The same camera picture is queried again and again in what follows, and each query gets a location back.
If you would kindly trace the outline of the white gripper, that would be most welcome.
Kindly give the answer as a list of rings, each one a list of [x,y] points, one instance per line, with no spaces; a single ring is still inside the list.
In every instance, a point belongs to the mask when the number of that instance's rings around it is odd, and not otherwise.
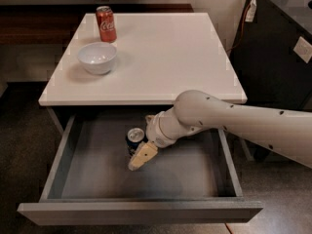
[[[158,154],[159,148],[176,143],[181,137],[196,135],[204,128],[188,126],[178,121],[174,110],[161,111],[156,115],[146,115],[146,136],[148,142],[142,142],[130,160],[128,168],[135,171]]]

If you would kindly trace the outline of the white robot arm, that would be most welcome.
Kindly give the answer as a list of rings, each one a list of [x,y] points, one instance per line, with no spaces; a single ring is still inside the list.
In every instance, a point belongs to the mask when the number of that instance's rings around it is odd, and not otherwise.
[[[177,96],[167,111],[146,117],[147,141],[129,163],[135,171],[160,148],[208,129],[222,129],[312,168],[312,113],[225,102],[200,91]]]

